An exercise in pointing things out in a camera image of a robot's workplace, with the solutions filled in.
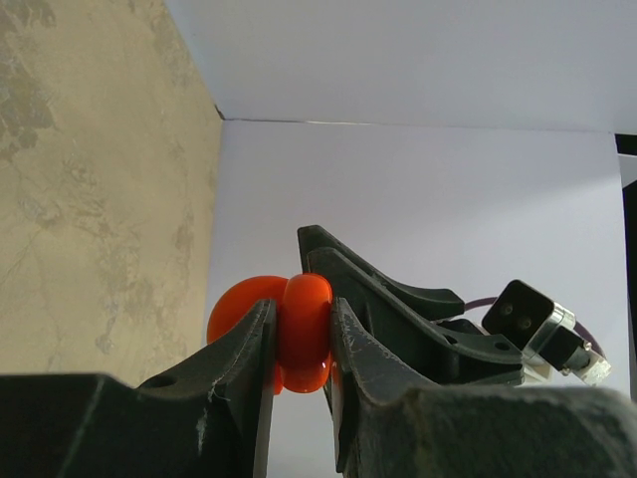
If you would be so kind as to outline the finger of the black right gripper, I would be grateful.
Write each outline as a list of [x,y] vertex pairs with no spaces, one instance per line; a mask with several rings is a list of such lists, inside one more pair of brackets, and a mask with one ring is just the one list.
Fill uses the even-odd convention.
[[333,249],[424,319],[439,321],[465,313],[465,302],[453,291],[417,288],[395,281],[365,261],[320,225],[303,226],[298,229],[297,235],[304,272],[319,271],[310,259],[312,252],[321,248]]
[[334,294],[347,301],[362,327],[376,341],[419,374],[437,384],[507,384],[524,381],[522,354],[483,352],[451,345],[429,321],[377,284],[333,249],[311,253],[318,274],[326,278]]

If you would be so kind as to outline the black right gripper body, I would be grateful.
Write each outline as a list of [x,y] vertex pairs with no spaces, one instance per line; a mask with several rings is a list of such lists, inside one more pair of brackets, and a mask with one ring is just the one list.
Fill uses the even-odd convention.
[[434,326],[451,345],[483,352],[511,352],[513,346],[500,336],[485,333],[471,321],[460,318],[435,322]]

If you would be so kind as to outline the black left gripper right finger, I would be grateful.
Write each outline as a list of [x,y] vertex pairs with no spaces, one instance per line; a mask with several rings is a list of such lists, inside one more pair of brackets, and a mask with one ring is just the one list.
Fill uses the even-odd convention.
[[329,405],[346,477],[632,477],[636,406],[606,388],[438,385],[331,312]]

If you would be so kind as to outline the orange round cap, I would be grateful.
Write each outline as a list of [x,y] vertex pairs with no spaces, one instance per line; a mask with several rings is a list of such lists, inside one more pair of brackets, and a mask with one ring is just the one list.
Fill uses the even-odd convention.
[[329,327],[333,301],[326,278],[303,273],[292,278],[256,276],[226,291],[210,314],[206,342],[228,333],[260,300],[277,306],[274,393],[311,393],[322,388],[331,367]]

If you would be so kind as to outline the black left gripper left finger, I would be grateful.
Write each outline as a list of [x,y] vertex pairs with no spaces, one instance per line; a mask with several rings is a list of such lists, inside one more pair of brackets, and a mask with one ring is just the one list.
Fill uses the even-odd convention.
[[104,373],[1,378],[5,477],[263,477],[277,307],[137,387]]

